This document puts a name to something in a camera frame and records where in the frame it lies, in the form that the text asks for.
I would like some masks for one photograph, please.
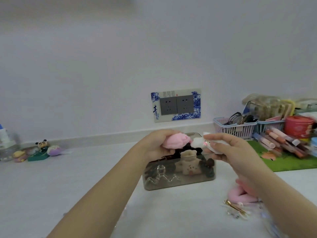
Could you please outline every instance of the baseboard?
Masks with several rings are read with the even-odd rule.
[[[203,123],[203,124],[194,124],[188,126],[180,126],[180,127],[169,127],[173,129],[177,129],[183,133],[192,133],[196,132],[200,135],[203,132],[214,133],[214,125],[213,123]],[[79,148],[79,147],[91,147],[91,146],[101,146],[101,145],[109,145],[109,144],[122,144],[122,143],[131,143],[138,142],[143,137],[148,135],[150,132],[155,129],[150,130],[138,130],[138,131],[130,131],[130,132],[121,132],[121,133],[113,133],[113,134],[104,134],[104,135],[96,135],[96,136],[88,136],[88,137],[78,137],[78,138],[69,138],[69,139],[59,139],[59,140],[48,140],[50,145],[58,145],[63,148]],[[34,143],[24,143],[22,147],[31,147],[34,146]]]

